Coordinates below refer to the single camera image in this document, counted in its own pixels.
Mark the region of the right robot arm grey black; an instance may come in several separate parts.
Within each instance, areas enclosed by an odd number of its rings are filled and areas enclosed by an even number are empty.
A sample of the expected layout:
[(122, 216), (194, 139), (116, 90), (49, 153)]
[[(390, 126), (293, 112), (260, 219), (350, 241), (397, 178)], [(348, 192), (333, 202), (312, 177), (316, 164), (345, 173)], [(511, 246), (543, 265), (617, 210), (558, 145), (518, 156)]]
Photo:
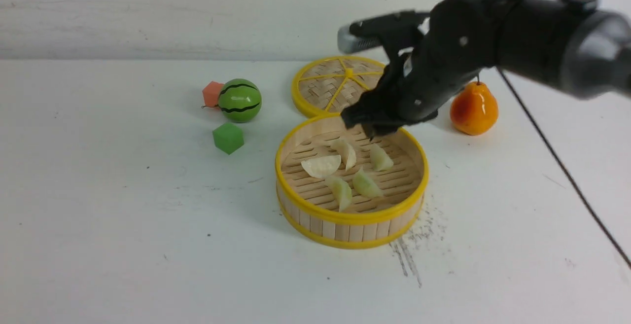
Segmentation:
[(347, 128), (392, 134), (437, 116), (487, 68), (499, 68), (577, 99), (630, 96), (630, 23), (598, 0), (443, 0), (430, 11), (398, 11), (338, 31), (338, 49), (381, 47), (381, 79), (344, 108)]

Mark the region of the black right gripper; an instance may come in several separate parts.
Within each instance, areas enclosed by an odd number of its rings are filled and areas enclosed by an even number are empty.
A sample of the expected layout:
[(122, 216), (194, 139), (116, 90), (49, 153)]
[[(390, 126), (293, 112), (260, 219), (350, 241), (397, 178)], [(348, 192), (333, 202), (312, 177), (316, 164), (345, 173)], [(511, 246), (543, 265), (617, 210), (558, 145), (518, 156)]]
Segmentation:
[(432, 119), (475, 76), (495, 65), (493, 19), (470, 0), (444, 0), (430, 12), (414, 47), (387, 56), (376, 88), (340, 113), (369, 140)]

